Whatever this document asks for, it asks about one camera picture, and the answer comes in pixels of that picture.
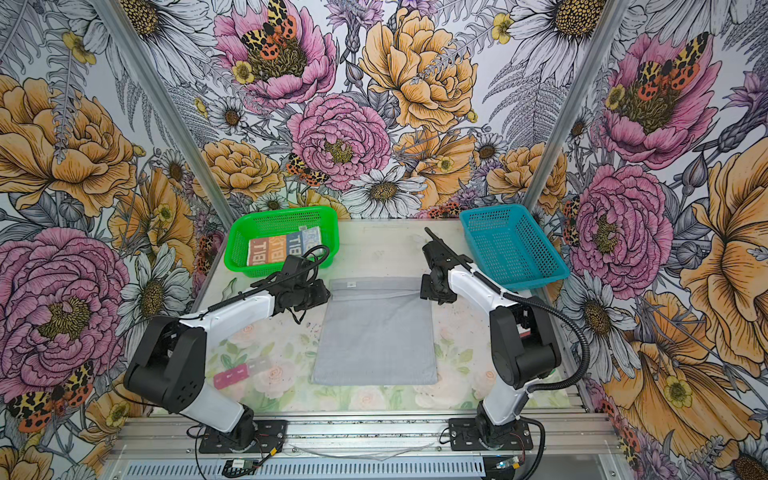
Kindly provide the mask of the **grey blue towel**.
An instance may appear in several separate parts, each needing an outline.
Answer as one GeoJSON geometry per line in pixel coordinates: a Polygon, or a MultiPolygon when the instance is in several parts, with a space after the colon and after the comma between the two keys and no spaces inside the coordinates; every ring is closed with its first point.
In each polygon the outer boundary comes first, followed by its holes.
{"type": "Polygon", "coordinates": [[[302,256],[322,243],[319,227],[302,226],[298,231],[256,238],[249,241],[246,257],[247,266],[261,266],[282,263],[290,256],[302,256]]]}

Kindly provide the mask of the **plain grey towel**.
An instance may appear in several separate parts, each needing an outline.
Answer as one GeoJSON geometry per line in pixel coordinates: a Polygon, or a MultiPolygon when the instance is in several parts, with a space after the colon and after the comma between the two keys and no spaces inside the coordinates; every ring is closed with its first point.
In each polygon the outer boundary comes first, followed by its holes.
{"type": "Polygon", "coordinates": [[[330,282],[312,382],[421,386],[438,381],[432,304],[416,277],[330,282]]]}

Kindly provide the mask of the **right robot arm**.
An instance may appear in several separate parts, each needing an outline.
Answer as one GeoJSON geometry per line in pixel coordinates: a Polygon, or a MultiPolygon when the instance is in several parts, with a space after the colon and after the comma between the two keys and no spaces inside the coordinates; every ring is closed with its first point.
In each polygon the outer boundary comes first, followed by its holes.
{"type": "Polygon", "coordinates": [[[523,451],[529,446],[521,435],[533,424],[522,412],[538,391],[567,389],[588,372],[592,351],[583,328],[537,297],[523,297],[506,289],[477,267],[470,257],[455,252],[431,229],[422,247],[430,272],[422,276],[420,297],[439,305],[462,298],[487,315],[496,384],[477,408],[478,443],[487,450],[501,449],[513,439],[523,451]],[[561,349],[552,319],[568,326],[580,345],[580,363],[564,380],[547,383],[561,365],[561,349]]]}

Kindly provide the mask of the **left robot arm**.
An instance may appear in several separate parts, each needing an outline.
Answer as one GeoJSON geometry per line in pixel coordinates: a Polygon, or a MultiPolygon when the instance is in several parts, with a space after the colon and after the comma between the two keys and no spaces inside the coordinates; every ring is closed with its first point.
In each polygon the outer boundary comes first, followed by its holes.
{"type": "Polygon", "coordinates": [[[280,271],[245,292],[182,317],[158,315],[148,324],[124,377],[127,391],[217,433],[226,447],[243,451],[256,440],[252,409],[217,390],[205,376],[209,350],[245,327],[326,304],[330,291],[318,277],[329,248],[318,245],[286,258],[280,271]]]}

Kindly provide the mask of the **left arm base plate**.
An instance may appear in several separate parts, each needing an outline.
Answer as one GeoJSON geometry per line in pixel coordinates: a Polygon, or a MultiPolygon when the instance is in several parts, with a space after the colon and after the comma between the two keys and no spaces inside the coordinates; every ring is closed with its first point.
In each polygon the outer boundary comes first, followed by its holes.
{"type": "Polygon", "coordinates": [[[285,420],[251,420],[230,433],[206,428],[198,450],[202,454],[267,454],[280,452],[287,437],[285,420]]]}

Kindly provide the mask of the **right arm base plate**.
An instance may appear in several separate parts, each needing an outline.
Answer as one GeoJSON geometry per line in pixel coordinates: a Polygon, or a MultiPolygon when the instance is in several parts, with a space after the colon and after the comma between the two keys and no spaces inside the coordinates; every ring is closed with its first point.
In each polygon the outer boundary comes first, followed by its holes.
{"type": "Polygon", "coordinates": [[[452,451],[528,452],[533,449],[529,426],[522,420],[498,426],[485,417],[456,417],[448,420],[448,434],[452,451]]]}

